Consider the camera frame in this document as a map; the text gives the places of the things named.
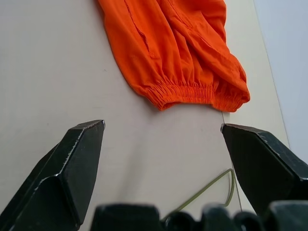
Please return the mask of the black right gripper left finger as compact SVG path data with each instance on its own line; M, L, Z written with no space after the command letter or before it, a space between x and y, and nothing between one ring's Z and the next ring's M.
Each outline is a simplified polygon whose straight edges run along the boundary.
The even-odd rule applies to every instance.
M105 122L70 128L0 214L0 231L78 231L96 182Z

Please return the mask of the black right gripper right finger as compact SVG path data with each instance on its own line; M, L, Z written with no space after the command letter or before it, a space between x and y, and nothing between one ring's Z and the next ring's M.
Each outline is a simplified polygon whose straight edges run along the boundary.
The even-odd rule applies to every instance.
M222 124L238 182L258 214L282 200L308 201L308 164L268 131Z

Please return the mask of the orange garment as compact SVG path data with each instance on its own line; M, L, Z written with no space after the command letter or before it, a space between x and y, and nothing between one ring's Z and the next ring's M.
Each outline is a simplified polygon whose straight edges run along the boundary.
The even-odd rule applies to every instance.
M250 101L226 42L224 0L96 0L115 61L158 110L179 103L235 112Z

